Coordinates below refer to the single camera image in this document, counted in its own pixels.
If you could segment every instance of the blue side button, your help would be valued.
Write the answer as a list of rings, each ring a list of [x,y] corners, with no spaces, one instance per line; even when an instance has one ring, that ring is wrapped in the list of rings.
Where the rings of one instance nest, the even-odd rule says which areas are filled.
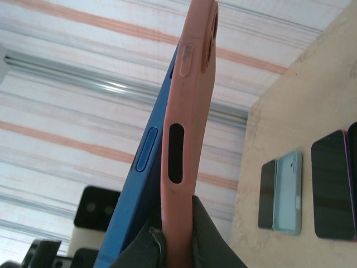
[[[141,151],[138,163],[136,164],[136,170],[138,172],[143,172],[145,170],[156,136],[157,129],[154,127],[150,128],[143,146],[143,150]]]

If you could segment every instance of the purple smartphone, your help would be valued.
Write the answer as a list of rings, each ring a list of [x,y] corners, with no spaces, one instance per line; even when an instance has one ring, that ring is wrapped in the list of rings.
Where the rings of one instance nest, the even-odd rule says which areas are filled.
[[[335,131],[311,146],[315,233],[319,238],[356,239],[347,132]]]

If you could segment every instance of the black screen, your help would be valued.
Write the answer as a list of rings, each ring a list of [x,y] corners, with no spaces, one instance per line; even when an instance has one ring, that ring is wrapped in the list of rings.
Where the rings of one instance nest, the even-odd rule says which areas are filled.
[[[267,162],[262,166],[258,213],[259,228],[271,229],[273,227],[275,173],[276,160]]]
[[[357,122],[348,129],[348,148],[349,163],[351,171],[351,184],[353,190],[353,200],[357,200]],[[357,216],[357,207],[354,205],[355,217]]]
[[[345,133],[336,131],[311,147],[315,233],[319,238],[355,236]]]

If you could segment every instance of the wooden table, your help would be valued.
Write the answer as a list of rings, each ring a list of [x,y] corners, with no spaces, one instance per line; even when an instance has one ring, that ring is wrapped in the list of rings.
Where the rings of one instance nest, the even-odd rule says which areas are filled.
[[[253,106],[248,117],[231,247],[249,268],[357,267],[357,243],[322,240],[313,226],[311,145],[357,121],[357,1]],[[302,231],[258,228],[260,169],[303,152]]]

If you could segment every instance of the light blue phone case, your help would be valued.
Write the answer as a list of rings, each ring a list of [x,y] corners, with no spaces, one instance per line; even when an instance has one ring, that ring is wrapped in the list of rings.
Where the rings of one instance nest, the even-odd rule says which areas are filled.
[[[301,172],[300,151],[279,158],[274,191],[274,231],[295,236],[301,232]]]

